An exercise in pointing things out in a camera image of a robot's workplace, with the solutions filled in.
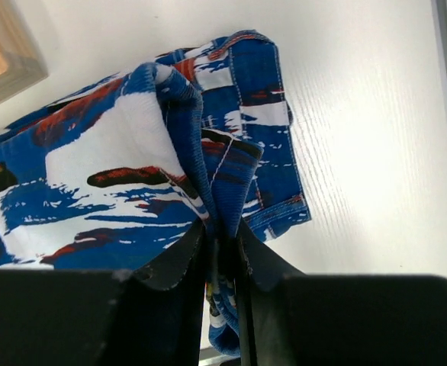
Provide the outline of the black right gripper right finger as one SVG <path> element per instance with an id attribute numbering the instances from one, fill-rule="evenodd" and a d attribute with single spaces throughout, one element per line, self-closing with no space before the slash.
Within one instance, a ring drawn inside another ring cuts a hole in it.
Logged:
<path id="1" fill-rule="evenodd" d="M 244 365 L 447 365 L 447 279 L 305 274 L 241 223 Z"/>

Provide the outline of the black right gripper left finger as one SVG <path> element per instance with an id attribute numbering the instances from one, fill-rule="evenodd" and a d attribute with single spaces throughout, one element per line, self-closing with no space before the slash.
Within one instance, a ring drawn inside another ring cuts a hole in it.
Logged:
<path id="1" fill-rule="evenodd" d="M 204 238 L 136 271 L 0 270 L 0 365 L 196 365 Z"/>

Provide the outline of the blue white red patterned trousers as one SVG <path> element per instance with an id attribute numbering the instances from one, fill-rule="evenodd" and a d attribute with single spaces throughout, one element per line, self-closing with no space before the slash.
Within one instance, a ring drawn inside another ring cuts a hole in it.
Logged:
<path id="1" fill-rule="evenodd" d="M 231 254 L 310 219 L 277 46 L 242 30 L 142 63 L 0 134 L 0 268 L 137 269 L 200 220 L 208 338 L 240 354 Z"/>

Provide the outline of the wooden clothes rack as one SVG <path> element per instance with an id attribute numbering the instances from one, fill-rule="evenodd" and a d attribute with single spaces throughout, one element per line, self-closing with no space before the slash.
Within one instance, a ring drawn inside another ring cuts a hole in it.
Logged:
<path id="1" fill-rule="evenodd" d="M 0 1 L 0 103 L 47 77 L 32 33 L 13 1 Z"/>

